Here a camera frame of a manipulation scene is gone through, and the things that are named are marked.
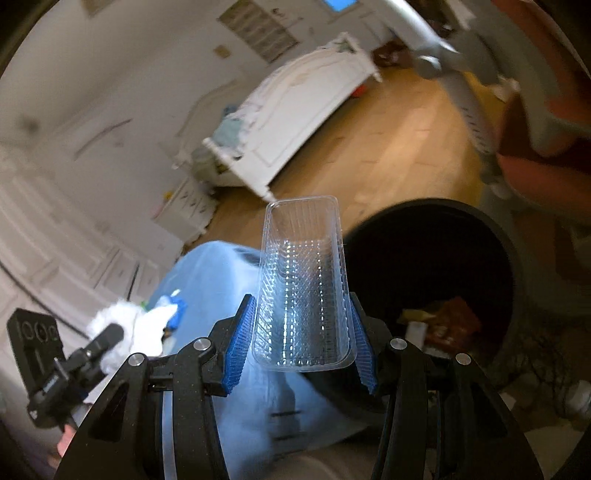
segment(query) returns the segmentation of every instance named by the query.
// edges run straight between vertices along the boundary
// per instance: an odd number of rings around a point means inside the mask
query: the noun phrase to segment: wall outlet
[[[232,55],[232,52],[225,45],[218,45],[213,49],[213,52],[221,59],[226,59]]]

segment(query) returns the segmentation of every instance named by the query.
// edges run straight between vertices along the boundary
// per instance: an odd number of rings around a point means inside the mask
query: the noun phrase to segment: drawer
[[[117,298],[127,299],[138,263],[137,258],[131,253],[120,250],[99,280],[97,289],[111,292]]]
[[[192,224],[201,224],[205,222],[207,225],[213,216],[213,212],[216,209],[216,201],[210,197],[202,198],[202,201],[199,203],[197,208],[195,208],[193,214],[191,215],[191,223]]]
[[[149,260],[141,262],[131,289],[130,301],[134,303],[148,301],[161,279],[162,274],[158,265]]]
[[[172,199],[170,207],[174,210],[182,210],[187,204],[189,198],[195,191],[195,185],[191,181],[186,181],[178,190],[178,193]]]
[[[201,192],[193,193],[185,206],[179,212],[184,218],[190,219],[196,210],[199,210],[204,201],[206,200],[206,196]]]

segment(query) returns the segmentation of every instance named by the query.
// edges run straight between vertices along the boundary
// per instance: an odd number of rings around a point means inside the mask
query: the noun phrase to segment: trash
[[[460,297],[443,304],[432,303],[424,310],[403,310],[398,323],[408,325],[406,340],[425,353],[429,346],[429,355],[442,358],[448,358],[447,353],[465,352],[470,337],[482,329],[480,320]]]
[[[408,322],[407,331],[406,335],[404,335],[404,338],[406,338],[407,341],[412,343],[419,350],[423,350],[428,327],[429,325],[424,322]]]
[[[445,302],[427,323],[425,343],[452,354],[463,352],[470,336],[482,329],[480,320],[460,297]]]

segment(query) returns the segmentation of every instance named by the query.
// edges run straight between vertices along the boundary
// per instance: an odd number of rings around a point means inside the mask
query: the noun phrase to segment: red object
[[[460,297],[445,302],[427,323],[425,343],[454,355],[464,351],[470,336],[482,329],[478,317]]]
[[[353,93],[351,93],[351,97],[359,98],[367,91],[367,89],[368,88],[362,83],[355,90],[353,90]]]

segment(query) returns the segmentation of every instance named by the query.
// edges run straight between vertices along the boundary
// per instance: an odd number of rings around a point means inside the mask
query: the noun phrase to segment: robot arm
[[[525,436],[476,362],[465,354],[434,359],[403,339],[368,334],[383,329],[373,328],[378,320],[365,315],[354,294],[352,304],[374,359],[368,374],[375,378],[375,395],[389,397],[373,480],[423,478],[430,395],[436,399],[439,478],[543,478]],[[239,380],[227,382],[227,373],[236,372],[231,339],[253,308],[246,296],[235,317],[217,322],[208,337],[177,355],[131,355],[74,436],[56,480],[164,479],[165,391],[173,393],[177,478],[227,480],[212,396],[230,394]]]

